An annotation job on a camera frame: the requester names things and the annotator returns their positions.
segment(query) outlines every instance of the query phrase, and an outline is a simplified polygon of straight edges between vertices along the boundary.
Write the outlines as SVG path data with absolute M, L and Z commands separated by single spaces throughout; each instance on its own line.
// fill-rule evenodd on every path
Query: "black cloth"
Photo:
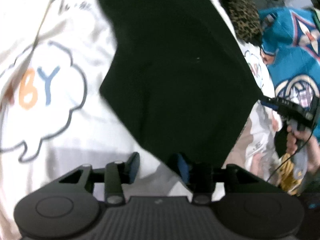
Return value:
M 101 87 L 142 147 L 221 166 L 261 94 L 210 0 L 99 0 L 117 50 Z
M 276 132 L 276 135 L 275 135 L 274 142 L 275 142 L 276 152 L 279 158 L 281 158 L 287 152 L 287 136 L 288 136 L 287 127 L 288 127 L 287 122 L 283 122 L 283 127 L 279 132 Z

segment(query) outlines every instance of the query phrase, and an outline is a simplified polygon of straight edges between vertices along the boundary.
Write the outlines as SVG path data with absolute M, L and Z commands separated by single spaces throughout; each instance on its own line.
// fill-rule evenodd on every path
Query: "orange letter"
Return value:
M 19 90 L 19 104 L 23 109 L 29 110 L 35 106 L 38 101 L 38 91 L 33 86 L 35 79 L 35 70 L 33 68 L 28 69 L 22 77 Z M 25 102 L 25 97 L 31 94 L 31 100 Z

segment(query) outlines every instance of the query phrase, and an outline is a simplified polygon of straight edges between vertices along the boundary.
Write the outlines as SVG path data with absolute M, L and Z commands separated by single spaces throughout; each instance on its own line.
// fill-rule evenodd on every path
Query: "printed graphic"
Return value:
M 310 107 L 313 95 L 319 97 L 319 89 L 315 81 L 307 75 L 283 81 L 276 88 L 276 96 L 287 98 L 303 108 Z
M 257 85 L 259 86 L 259 88 L 262 88 L 263 79 L 259 58 L 256 55 L 252 54 L 250 51 L 245 52 L 244 58 L 251 69 L 251 72 L 254 76 L 254 79 L 256 80 Z
M 31 51 L 27 48 L 15 60 L 20 64 Z M 13 105 L 6 109 L 1 152 L 24 146 L 20 163 L 34 160 L 42 142 L 63 133 L 74 111 L 87 96 L 83 71 L 73 63 L 69 49 L 50 41 L 39 44 L 15 90 Z
M 293 20 L 294 38 L 293 46 L 302 47 L 313 58 L 320 62 L 319 42 L 320 32 L 313 23 L 291 11 Z

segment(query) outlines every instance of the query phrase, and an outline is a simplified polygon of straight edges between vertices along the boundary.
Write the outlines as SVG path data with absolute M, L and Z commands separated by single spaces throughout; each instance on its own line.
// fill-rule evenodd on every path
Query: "black device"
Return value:
M 292 132 L 304 131 L 306 128 L 311 130 L 311 135 L 315 127 L 317 126 L 320 107 L 319 107 L 319 98 L 313 96 L 309 109 L 304 109 L 302 106 L 293 103 L 284 98 L 268 98 L 265 96 L 261 97 L 261 104 L 267 107 L 272 108 L 277 111 L 282 117 L 284 117 L 289 124 L 292 126 Z M 297 140 L 296 144 L 298 146 L 297 151 L 290 157 L 294 163 L 293 168 L 293 177 L 295 179 L 302 179 L 302 183 L 298 189 L 298 194 L 301 194 L 309 184 L 315 179 L 317 175 L 310 175 L 307 173 L 308 170 L 308 152 L 306 148 L 306 143 L 302 140 Z M 276 169 L 269 179 L 275 174 L 278 170 Z
M 261 100 L 306 127 L 316 125 L 318 107 L 311 113 L 282 98 Z M 217 169 L 174 154 L 167 165 L 193 191 L 191 203 L 183 196 L 126 202 L 121 185 L 134 182 L 139 165 L 138 153 L 102 169 L 83 165 L 29 194 L 14 210 L 22 239 L 298 239 L 304 217 L 298 198 L 237 165 Z M 226 194 L 212 202 L 217 182 L 224 182 Z M 92 196 L 95 183 L 105 184 L 104 202 Z

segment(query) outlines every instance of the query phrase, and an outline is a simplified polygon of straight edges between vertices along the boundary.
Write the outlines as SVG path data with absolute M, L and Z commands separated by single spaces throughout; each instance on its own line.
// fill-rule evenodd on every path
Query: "star logo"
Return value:
M 291 12 L 294 28 L 293 46 L 302 47 L 313 58 L 320 62 L 320 31 L 313 23 Z

